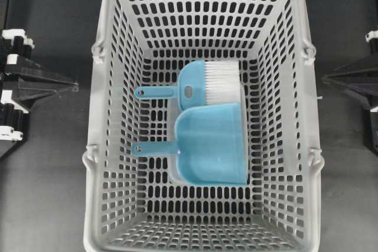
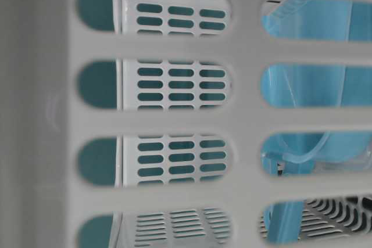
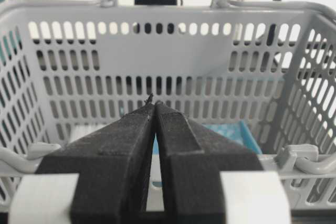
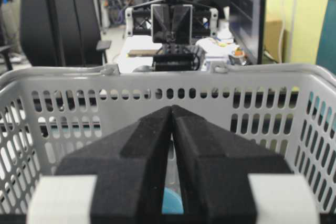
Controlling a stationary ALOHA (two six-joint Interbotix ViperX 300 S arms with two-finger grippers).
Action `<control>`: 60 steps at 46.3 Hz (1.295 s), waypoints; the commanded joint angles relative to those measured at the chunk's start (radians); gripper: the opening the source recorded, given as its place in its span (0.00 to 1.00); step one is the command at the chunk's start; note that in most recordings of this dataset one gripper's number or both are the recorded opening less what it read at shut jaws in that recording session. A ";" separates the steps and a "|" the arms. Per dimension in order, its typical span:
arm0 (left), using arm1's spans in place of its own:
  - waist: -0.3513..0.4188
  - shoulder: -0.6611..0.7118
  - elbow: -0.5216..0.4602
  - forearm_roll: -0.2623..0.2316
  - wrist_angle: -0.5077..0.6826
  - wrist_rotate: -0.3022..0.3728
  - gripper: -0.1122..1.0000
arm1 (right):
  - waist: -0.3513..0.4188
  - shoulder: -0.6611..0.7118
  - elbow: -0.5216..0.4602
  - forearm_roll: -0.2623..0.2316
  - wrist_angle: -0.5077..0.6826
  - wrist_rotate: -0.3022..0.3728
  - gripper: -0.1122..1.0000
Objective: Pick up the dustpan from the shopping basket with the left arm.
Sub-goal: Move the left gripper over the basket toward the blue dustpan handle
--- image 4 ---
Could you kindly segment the opposite left gripper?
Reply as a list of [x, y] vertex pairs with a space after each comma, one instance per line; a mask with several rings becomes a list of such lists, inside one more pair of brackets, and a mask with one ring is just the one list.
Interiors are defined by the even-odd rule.
[[218, 10], [203, 5], [147, 3], [125, 10], [126, 35], [151, 36], [153, 43], [192, 44], [217, 36]]

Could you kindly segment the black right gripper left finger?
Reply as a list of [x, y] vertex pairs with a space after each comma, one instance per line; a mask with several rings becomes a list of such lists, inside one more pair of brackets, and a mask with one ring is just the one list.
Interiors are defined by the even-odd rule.
[[27, 223], [153, 223], [162, 212], [169, 106], [66, 155], [40, 179]]

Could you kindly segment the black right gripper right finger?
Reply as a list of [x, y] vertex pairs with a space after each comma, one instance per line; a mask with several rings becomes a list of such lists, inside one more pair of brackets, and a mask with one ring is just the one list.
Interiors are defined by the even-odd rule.
[[320, 223], [282, 155], [177, 105], [172, 120], [184, 199], [207, 223]]

